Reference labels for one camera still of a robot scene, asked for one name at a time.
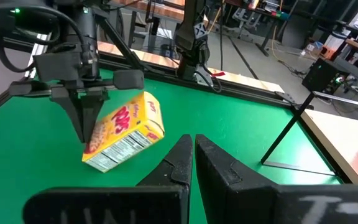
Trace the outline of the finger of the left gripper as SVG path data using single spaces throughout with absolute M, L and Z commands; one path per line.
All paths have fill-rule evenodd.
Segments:
M 57 103 L 68 115 L 80 142 L 84 143 L 83 110 L 78 94 L 74 92 L 53 92 L 50 99 Z
M 91 140 L 97 117 L 106 100 L 108 100 L 107 92 L 90 92 L 83 97 L 83 137 L 85 143 Z

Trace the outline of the green table mat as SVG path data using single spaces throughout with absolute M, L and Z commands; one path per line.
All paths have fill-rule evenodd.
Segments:
M 245 165 L 279 184 L 338 184 L 319 175 L 326 164 L 299 125 L 270 156 L 306 172 L 267 167 L 261 157 L 291 120 L 283 108 L 145 81 L 162 109 L 165 137 L 116 168 L 102 173 L 82 162 L 65 111 L 46 98 L 13 97 L 0 107 L 0 224 L 22 224 L 22 207 L 51 187 L 132 187 L 152 171 L 184 134 L 204 134 Z

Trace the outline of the black office desk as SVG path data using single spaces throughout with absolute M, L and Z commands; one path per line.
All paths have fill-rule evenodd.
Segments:
M 273 20 L 262 44 L 256 44 L 257 48 L 268 57 L 269 53 L 265 48 L 269 37 L 274 33 L 278 22 L 287 21 L 291 15 L 282 11 L 283 0 L 280 2 L 276 2 L 276 0 L 225 0 L 225 3 L 231 7 L 237 7 L 232 18 L 239 22 L 238 39 L 241 39 L 243 30 L 256 28 L 262 16 Z

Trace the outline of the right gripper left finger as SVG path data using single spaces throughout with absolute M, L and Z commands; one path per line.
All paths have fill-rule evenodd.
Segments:
M 193 140 L 184 134 L 134 187 L 55 187 L 26 201 L 25 224 L 188 224 Z

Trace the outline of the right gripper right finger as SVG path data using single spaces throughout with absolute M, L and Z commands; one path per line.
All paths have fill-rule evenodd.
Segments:
M 280 185 L 202 134 L 196 171 L 208 224 L 358 224 L 358 185 Z

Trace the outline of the black computer case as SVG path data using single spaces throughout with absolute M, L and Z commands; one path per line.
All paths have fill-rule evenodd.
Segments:
M 301 84 L 309 91 L 333 95 L 347 76 L 348 73 L 332 61 L 318 58 Z

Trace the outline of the yellow Corn Pops cereal box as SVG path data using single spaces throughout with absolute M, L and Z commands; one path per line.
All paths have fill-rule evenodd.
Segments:
M 96 122 L 82 161 L 107 172 L 163 139 L 160 103 L 143 91 Z

